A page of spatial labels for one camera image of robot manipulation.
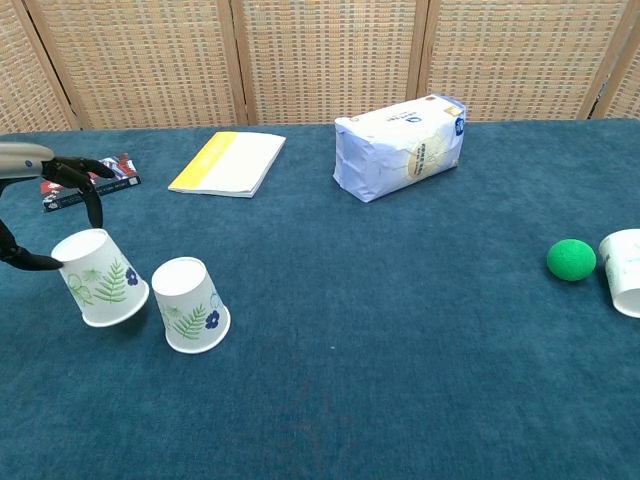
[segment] blue flower print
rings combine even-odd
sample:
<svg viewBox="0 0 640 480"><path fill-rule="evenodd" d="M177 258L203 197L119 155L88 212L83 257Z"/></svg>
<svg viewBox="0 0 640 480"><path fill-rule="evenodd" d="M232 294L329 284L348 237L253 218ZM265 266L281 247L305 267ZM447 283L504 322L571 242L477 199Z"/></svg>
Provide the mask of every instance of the blue flower print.
<svg viewBox="0 0 640 480"><path fill-rule="evenodd" d="M138 284L138 275L133 271L133 268L129 267L127 269L127 283L131 286Z"/></svg>
<svg viewBox="0 0 640 480"><path fill-rule="evenodd" d="M218 326L219 318L220 318L220 314L218 313L217 310L214 310L213 313L207 317L206 327L209 329L216 328Z"/></svg>

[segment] green ball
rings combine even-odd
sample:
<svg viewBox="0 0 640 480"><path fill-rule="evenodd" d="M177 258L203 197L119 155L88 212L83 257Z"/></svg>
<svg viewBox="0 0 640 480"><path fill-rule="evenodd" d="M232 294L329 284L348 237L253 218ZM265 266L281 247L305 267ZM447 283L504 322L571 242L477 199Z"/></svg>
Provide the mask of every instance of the green ball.
<svg viewBox="0 0 640 480"><path fill-rule="evenodd" d="M583 241L567 238L549 249L547 266L556 277L577 282L587 278L596 268L596 254Z"/></svg>

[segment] white paper cup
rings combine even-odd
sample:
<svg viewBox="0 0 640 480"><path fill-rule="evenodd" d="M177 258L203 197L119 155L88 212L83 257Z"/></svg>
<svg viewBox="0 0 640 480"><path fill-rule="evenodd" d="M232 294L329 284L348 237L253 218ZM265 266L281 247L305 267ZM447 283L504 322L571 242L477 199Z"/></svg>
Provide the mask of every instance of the white paper cup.
<svg viewBox="0 0 640 480"><path fill-rule="evenodd" d="M182 353L202 353L229 331L231 315L222 303L207 267L180 257L160 265L151 278L167 343Z"/></svg>
<svg viewBox="0 0 640 480"><path fill-rule="evenodd" d="M87 325L120 323L140 310L149 297L147 282L101 228L65 238L51 256L63 263L60 274Z"/></svg>
<svg viewBox="0 0 640 480"><path fill-rule="evenodd" d="M598 248L613 306L620 313L640 318L640 229L620 230L605 237Z"/></svg>

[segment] wicker screen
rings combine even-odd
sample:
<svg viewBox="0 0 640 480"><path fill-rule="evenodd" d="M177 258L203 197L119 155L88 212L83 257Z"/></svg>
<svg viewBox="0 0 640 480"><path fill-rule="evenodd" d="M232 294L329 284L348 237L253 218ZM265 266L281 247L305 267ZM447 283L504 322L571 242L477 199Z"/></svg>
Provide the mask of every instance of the wicker screen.
<svg viewBox="0 0 640 480"><path fill-rule="evenodd" d="M53 71L36 54L39 45L29 39L26 12L17 8L0 2L0 133L69 130L68 105L59 86L56 93Z"/></svg>
<svg viewBox="0 0 640 480"><path fill-rule="evenodd" d="M236 123L215 1L28 5L85 127Z"/></svg>
<svg viewBox="0 0 640 480"><path fill-rule="evenodd" d="M606 116L640 118L640 48L636 48L629 68L611 99Z"/></svg>
<svg viewBox="0 0 640 480"><path fill-rule="evenodd" d="M416 0L234 5L246 40L248 108L258 123L332 122L405 100Z"/></svg>
<svg viewBox="0 0 640 480"><path fill-rule="evenodd" d="M482 121L576 118L627 1L436 3L426 91Z"/></svg>

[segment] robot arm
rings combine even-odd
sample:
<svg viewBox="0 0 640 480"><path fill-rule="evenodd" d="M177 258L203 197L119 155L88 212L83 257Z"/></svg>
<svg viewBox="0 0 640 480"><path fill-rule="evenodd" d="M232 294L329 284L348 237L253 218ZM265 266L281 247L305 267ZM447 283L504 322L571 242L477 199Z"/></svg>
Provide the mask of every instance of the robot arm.
<svg viewBox="0 0 640 480"><path fill-rule="evenodd" d="M16 182L43 177L63 187L77 188L87 206L89 222L102 227L102 203L90 173L113 178L114 173L96 160L81 157L56 157L43 146L30 143L0 142L0 195ZM0 260L22 270L56 270L62 264L51 257L33 255L16 244L15 238L0 220Z"/></svg>

